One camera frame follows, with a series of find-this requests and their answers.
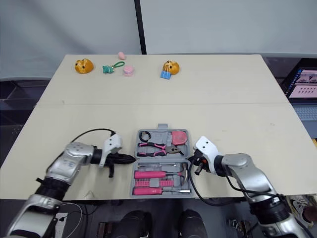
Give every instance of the pink round object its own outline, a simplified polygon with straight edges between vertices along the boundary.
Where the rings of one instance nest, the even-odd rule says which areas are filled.
[[[118,58],[119,58],[120,60],[125,60],[125,55],[124,55],[124,53],[123,53],[123,52],[119,52],[119,53],[118,53]]]
[[[132,76],[134,68],[132,66],[126,65],[123,67],[123,75],[124,76]]]

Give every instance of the green keychain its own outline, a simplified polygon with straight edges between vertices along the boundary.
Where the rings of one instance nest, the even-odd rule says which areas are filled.
[[[109,65],[103,66],[103,72],[104,73],[113,73],[114,68],[124,66],[124,64],[125,63],[123,61],[119,61],[118,63],[115,63],[112,66],[109,66]]]

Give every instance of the pink ball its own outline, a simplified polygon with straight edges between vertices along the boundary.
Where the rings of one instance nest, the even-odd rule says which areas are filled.
[[[119,53],[118,53],[118,58],[119,58],[120,60],[125,60],[125,55],[124,55],[124,53],[123,53],[123,52],[119,52]]]

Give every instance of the orange plush toy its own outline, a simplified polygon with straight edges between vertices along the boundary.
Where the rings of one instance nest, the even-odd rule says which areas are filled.
[[[76,61],[75,70],[78,73],[89,73],[94,69],[94,64],[89,59]]]
[[[171,75],[175,75],[175,74],[177,74],[179,72],[179,65],[175,61],[168,60],[163,65],[163,71],[170,72]]]

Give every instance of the laptop keyboard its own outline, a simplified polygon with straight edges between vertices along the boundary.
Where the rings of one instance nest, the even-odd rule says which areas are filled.
[[[317,120],[317,107],[295,107],[294,110],[301,120]]]

